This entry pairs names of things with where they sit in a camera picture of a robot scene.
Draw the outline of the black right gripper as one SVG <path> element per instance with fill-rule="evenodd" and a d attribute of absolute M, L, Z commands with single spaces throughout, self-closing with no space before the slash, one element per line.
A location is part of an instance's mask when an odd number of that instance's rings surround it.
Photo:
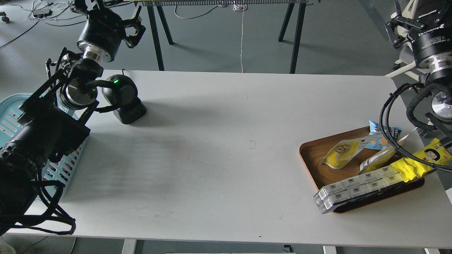
<path fill-rule="evenodd" d="M 451 57 L 450 10 L 431 11 L 419 16 L 417 20 L 396 14 L 394 18 L 385 23 L 385 29 L 389 41 L 395 49 L 400 48 L 408 41 L 408 34 L 417 68 L 430 68 L 435 57 Z"/>

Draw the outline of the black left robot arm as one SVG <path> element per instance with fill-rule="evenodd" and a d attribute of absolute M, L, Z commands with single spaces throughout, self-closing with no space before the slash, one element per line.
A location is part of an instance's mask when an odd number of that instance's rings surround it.
<path fill-rule="evenodd" d="M 73 12 L 87 20 L 77 42 L 80 53 L 66 48 L 55 73 L 19 109 L 22 129 L 1 148 L 1 234 L 12 228 L 40 230 L 45 221 L 68 224 L 73 234 L 75 219 L 59 206 L 65 184 L 42 180 L 49 162 L 60 162 L 77 150 L 90 134 L 86 122 L 94 112 L 113 111 L 126 125 L 143 117 L 147 109 L 138 97 L 130 77 L 115 74 L 101 80 L 103 62 L 112 62 L 121 42 L 134 48 L 145 27 L 137 5 L 130 19 L 122 19 L 101 0 L 88 10 L 84 0 L 71 5 Z"/>

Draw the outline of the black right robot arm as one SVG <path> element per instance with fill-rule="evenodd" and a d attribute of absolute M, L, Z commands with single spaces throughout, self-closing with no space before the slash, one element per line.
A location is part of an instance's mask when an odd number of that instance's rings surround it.
<path fill-rule="evenodd" d="M 384 103 L 379 123 L 389 125 L 395 100 L 412 88 L 416 95 L 406 108 L 408 120 L 421 132 L 442 134 L 442 145 L 451 150 L 451 9 L 435 8 L 414 18 L 397 10 L 386 23 L 386 32 L 395 48 L 412 46 L 414 66 L 426 70 L 415 84 L 404 84 Z"/>

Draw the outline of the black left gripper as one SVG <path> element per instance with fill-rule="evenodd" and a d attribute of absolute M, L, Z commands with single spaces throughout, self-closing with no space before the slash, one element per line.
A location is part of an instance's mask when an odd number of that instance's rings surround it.
<path fill-rule="evenodd" d="M 130 19 L 123 20 L 121 17 L 105 8 L 100 2 L 96 2 L 92 10 L 88 10 L 85 0 L 77 1 L 77 12 L 87 17 L 84 29 L 78 38 L 77 47 L 85 52 L 88 46 L 94 46 L 102 51 L 105 62 L 112 62 L 117 55 L 122 40 L 128 48 L 138 45 L 146 28 L 142 25 L 140 17 L 141 6 L 134 9 Z M 126 36 L 125 29 L 134 28 L 133 35 Z"/>

